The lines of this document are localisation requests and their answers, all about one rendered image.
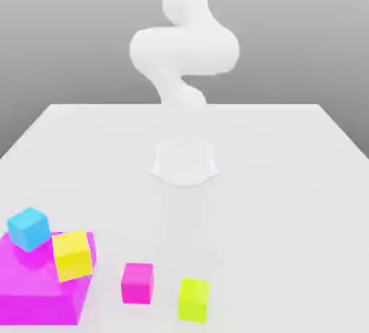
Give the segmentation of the small pink cube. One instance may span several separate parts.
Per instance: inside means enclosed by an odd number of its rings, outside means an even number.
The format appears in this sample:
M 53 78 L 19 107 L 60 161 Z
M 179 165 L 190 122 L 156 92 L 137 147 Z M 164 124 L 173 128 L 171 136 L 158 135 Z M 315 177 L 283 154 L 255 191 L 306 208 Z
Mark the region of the small pink cube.
M 121 280 L 123 303 L 150 304 L 154 290 L 154 266 L 128 262 Z

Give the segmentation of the small lime cube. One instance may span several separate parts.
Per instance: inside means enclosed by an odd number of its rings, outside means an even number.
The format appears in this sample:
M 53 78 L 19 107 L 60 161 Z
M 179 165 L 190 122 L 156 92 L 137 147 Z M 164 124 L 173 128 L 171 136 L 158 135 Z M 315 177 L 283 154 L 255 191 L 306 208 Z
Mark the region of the small lime cube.
M 178 318 L 204 324 L 207 319 L 210 282 L 184 277 L 179 289 Z

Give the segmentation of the small yellow cube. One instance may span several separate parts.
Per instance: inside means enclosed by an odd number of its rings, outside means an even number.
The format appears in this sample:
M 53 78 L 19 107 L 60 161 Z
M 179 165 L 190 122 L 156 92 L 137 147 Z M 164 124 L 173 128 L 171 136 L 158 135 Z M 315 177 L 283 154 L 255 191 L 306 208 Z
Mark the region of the small yellow cube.
M 92 274 L 92 257 L 85 230 L 52 236 L 53 256 L 60 283 Z

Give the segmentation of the small blue cube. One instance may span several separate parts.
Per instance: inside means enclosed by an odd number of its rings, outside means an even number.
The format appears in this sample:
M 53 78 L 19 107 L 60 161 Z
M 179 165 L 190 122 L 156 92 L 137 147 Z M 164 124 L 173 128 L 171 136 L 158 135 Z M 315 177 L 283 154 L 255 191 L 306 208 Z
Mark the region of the small blue cube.
M 6 225 L 12 242 L 26 252 L 51 238 L 47 216 L 34 208 L 26 208 L 8 218 Z

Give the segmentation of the large magenta box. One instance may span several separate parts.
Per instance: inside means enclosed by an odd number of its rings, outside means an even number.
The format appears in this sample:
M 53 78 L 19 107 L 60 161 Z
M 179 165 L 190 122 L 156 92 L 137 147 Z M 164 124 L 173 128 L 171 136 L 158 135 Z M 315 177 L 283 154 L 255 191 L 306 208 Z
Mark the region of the large magenta box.
M 77 325 L 92 280 L 61 283 L 49 240 L 32 252 L 0 236 L 0 325 Z

